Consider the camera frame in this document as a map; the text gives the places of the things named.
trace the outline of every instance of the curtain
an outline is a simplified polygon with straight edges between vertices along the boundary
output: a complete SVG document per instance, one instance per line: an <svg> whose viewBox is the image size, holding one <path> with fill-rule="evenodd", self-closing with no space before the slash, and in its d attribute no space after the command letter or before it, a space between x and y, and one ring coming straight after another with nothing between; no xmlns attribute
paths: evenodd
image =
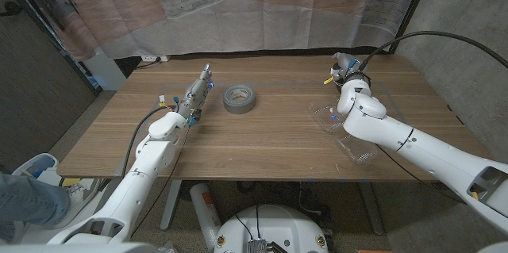
<svg viewBox="0 0 508 253"><path fill-rule="evenodd" d="M379 46L411 0L35 0L69 52L88 59Z"/></svg>

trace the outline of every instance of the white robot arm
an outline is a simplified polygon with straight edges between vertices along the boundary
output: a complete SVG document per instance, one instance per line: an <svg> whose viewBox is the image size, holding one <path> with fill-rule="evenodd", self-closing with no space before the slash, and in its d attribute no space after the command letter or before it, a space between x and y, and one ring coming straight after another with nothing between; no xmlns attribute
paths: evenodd
<svg viewBox="0 0 508 253"><path fill-rule="evenodd" d="M349 76L344 75L344 66L335 68L332 76L344 83L339 85L341 98L337 109L347 116L344 123L347 132L396 151L442 181L508 234L508 165L468 154L387 116L385 106L371 96L370 79L357 66L351 66L356 70L350 70Z"/></svg>
<svg viewBox="0 0 508 253"><path fill-rule="evenodd" d="M130 239L132 226L154 180L173 161L176 144L200 118L206 95L214 86L211 76L207 64L199 79L187 88L177 112L170 111L150 125L148 135L137 146L136 162L104 206L93 216L54 236L48 244L112 244Z"/></svg>

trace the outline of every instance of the jeans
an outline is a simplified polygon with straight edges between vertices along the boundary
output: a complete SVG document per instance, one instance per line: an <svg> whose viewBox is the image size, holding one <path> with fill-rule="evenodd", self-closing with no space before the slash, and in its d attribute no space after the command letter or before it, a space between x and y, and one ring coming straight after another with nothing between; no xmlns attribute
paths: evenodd
<svg viewBox="0 0 508 253"><path fill-rule="evenodd" d="M58 224L69 204L67 191L62 187L27 176L0 173L0 238L12 238L12 221L44 226Z"/></svg>

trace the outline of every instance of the power strip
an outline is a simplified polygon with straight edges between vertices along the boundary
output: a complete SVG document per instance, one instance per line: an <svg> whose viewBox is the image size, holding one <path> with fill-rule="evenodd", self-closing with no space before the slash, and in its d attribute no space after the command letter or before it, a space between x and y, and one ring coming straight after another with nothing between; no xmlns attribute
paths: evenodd
<svg viewBox="0 0 508 253"><path fill-rule="evenodd" d="M168 56L155 56L155 55L141 56L141 60L143 60L144 62L147 62L147 63L155 62L157 60L157 58L160 58L161 62L167 62L167 61L169 61L171 56L170 55L168 55Z"/></svg>

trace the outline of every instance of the wooden table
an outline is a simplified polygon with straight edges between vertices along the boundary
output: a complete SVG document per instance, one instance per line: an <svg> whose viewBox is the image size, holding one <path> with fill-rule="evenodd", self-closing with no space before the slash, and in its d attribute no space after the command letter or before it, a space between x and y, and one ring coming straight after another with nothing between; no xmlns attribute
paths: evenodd
<svg viewBox="0 0 508 253"><path fill-rule="evenodd" d="M385 155L367 167L352 163L310 116L311 103L325 105L338 95L333 84L322 84L334 63L331 56L173 56L169 63L134 71L60 164L58 174L118 175L134 129L157 106L158 96L182 97L206 63L216 86L206 99L201 121L190 128L173 179L414 181ZM474 155L489 156L406 58L376 56L368 75L373 95L389 115ZM238 83L252 84L257 95L256 107L243 115L228 113L222 105L222 91ZM149 123L162 115L157 113ZM146 131L145 127L138 139ZM391 154L422 180L434 180Z"/></svg>

